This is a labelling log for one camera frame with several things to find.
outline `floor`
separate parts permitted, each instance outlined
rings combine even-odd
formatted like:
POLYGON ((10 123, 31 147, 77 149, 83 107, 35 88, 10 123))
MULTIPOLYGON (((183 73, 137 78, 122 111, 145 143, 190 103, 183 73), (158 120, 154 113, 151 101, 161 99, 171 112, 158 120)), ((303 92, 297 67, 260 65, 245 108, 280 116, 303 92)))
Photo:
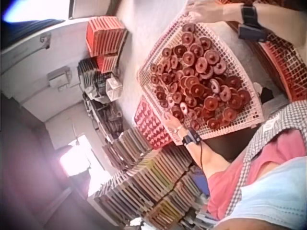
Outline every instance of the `floor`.
MULTIPOLYGON (((119 63, 124 87, 118 104, 129 125, 133 125, 132 118, 142 95, 136 81, 137 68, 142 65, 167 26, 183 9, 185 2, 185 0, 122 0, 119 6, 117 17, 125 24, 130 34, 119 63)), ((252 81, 272 89, 274 95, 280 94, 257 57, 226 23, 214 23, 209 26, 229 45, 252 81)), ((254 132, 255 130, 245 129, 207 140, 207 143, 215 151, 225 152, 227 158, 231 158, 248 144, 254 132), (236 144, 234 147, 233 141, 238 138, 242 140, 241 144, 236 144)))

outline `person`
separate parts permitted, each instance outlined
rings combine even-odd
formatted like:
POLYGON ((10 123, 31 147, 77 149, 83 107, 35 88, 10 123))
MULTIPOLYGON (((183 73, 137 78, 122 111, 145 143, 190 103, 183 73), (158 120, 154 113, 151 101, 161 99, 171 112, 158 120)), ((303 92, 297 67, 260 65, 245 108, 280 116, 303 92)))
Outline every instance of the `person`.
MULTIPOLYGON (((185 11, 194 23, 242 23, 241 5, 188 0, 185 11)), ((306 15, 273 5, 254 6, 260 25, 291 42, 306 65, 306 15)), ((171 114, 163 123, 181 139, 188 134, 171 114)), ((208 211, 221 220, 214 229, 300 229, 306 223, 307 100, 272 111, 232 163, 204 142, 186 148, 207 177, 208 211)))

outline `window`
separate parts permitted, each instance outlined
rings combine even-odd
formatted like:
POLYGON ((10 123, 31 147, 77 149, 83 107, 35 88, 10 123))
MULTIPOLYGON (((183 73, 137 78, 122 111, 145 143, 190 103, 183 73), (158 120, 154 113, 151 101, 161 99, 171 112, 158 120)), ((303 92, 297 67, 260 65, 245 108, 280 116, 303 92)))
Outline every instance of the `window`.
POLYGON ((15 0, 4 13, 8 23, 45 19, 67 20, 70 0, 15 0))
POLYGON ((73 148, 61 157, 60 163, 69 176, 77 175, 89 168, 91 182, 88 196, 91 196, 111 178, 111 175, 99 163, 86 136, 82 135, 78 141, 79 146, 76 145, 76 140, 69 144, 73 148))

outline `white plastic crate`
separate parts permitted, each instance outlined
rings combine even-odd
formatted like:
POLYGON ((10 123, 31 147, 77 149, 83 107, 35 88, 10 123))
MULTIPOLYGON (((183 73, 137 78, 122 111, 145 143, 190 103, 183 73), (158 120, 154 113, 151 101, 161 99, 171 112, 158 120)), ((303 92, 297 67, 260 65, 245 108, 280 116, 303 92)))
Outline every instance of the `white plastic crate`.
POLYGON ((115 101, 121 96, 123 84, 116 78, 111 77, 106 81, 106 94, 110 101, 115 101))

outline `red plastic crate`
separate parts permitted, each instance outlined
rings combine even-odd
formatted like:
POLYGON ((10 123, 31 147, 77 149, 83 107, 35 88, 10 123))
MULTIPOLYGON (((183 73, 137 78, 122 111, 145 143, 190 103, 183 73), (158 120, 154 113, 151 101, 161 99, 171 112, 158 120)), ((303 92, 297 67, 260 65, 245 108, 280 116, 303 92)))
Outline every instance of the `red plastic crate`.
POLYGON ((116 17, 92 17, 86 31, 86 44, 91 57, 117 53, 126 32, 116 17))
MULTIPOLYGON (((253 3, 260 2, 271 5, 284 6, 284 0, 217 0, 219 3, 253 3)), ((301 57, 295 52, 295 48, 289 42, 269 35, 273 41, 262 45, 264 51, 276 67, 284 88, 291 102, 307 99, 307 67, 301 57)))
POLYGON ((142 135, 155 150, 173 141, 144 96, 141 97, 141 101, 134 116, 134 122, 142 135))
POLYGON ((96 62, 101 73, 112 72, 116 67, 117 60, 118 60, 117 54, 112 54, 107 56, 100 55, 96 57, 96 62))

